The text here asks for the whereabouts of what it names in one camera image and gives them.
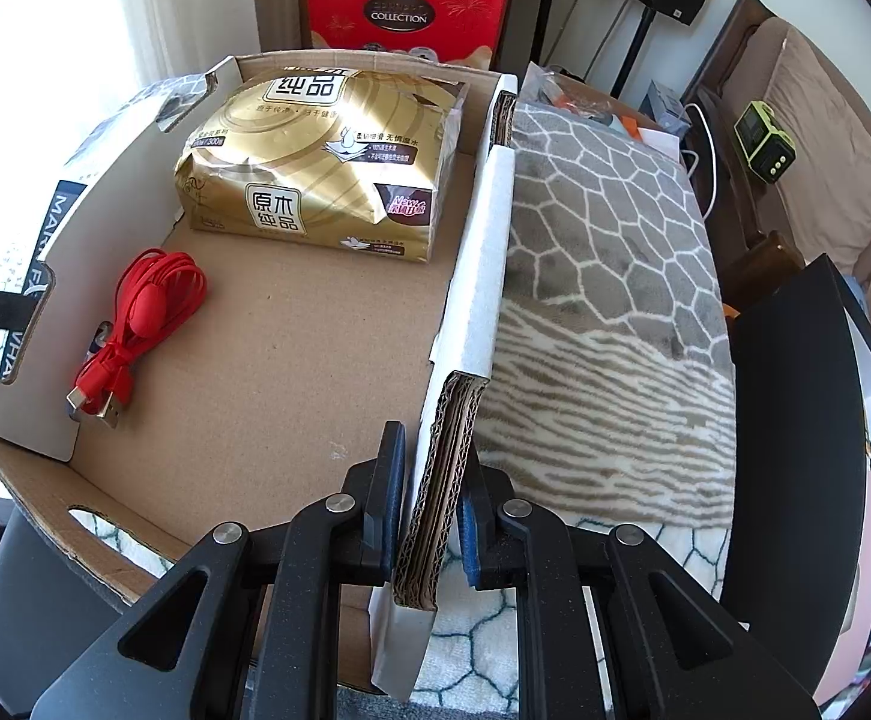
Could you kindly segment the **cardboard tray box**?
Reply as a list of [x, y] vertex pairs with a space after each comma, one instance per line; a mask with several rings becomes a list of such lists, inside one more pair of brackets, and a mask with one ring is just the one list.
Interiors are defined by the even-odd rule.
[[[365, 232], [334, 247], [245, 238], [227, 218], [194, 229], [173, 169], [209, 115], [246, 83], [284, 68], [357, 68], [466, 89], [429, 258], [372, 250]], [[507, 258], [515, 154], [507, 73], [359, 50], [229, 57], [188, 103], [118, 115], [124, 140], [94, 138], [67, 165], [77, 199], [41, 254], [49, 283], [0, 380], [0, 478], [72, 561], [124, 600], [149, 575], [79, 523], [92, 512], [178, 557], [227, 520], [284, 522], [341, 488], [383, 427], [408, 433], [396, 499], [396, 566], [344, 611], [342, 676], [404, 699], [435, 622], [474, 418], [490, 378]], [[190, 254], [204, 305], [140, 361], [115, 426], [67, 403], [116, 281], [150, 247]]]

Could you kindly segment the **gold tissue pack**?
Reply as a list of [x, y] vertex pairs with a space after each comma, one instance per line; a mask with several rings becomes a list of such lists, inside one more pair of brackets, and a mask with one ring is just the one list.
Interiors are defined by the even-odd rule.
[[468, 87], [291, 67], [243, 83], [175, 166], [199, 231], [430, 259]]

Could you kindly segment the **grey patterned blanket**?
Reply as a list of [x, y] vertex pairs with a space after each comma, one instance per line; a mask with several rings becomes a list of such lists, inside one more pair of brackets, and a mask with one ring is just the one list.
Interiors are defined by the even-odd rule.
[[735, 369], [684, 167], [518, 104], [513, 208], [479, 458], [575, 527], [636, 523], [707, 592], [725, 577]]

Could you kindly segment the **brown sofa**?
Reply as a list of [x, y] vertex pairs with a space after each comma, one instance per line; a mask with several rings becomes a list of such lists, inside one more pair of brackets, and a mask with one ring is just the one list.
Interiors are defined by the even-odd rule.
[[[759, 301], [818, 255], [862, 286], [871, 322], [871, 112], [831, 60], [761, 0], [737, 0], [684, 98], [702, 107], [717, 154], [710, 245], [730, 304]], [[773, 184], [748, 167], [735, 133], [762, 101], [794, 138]]]

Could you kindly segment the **green portable speaker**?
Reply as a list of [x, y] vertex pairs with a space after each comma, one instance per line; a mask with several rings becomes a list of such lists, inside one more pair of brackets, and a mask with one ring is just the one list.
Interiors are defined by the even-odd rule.
[[775, 184], [797, 159], [794, 138], [783, 130], [772, 107], [762, 99], [749, 101], [733, 132], [746, 166], [764, 184]]

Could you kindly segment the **cardboard box of clutter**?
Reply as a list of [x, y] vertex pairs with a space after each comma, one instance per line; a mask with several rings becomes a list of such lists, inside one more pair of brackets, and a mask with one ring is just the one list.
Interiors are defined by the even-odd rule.
[[648, 115], [560, 71], [529, 62], [520, 98], [600, 122], [616, 132], [627, 133], [632, 140], [639, 140], [670, 160], [681, 160], [680, 138], [676, 135], [663, 130]]

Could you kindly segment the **red chocolate gift bag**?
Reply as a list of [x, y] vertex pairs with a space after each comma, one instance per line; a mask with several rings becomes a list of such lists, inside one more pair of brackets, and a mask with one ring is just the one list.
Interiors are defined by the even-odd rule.
[[316, 47], [378, 50], [439, 64], [492, 65], [507, 0], [305, 0]]

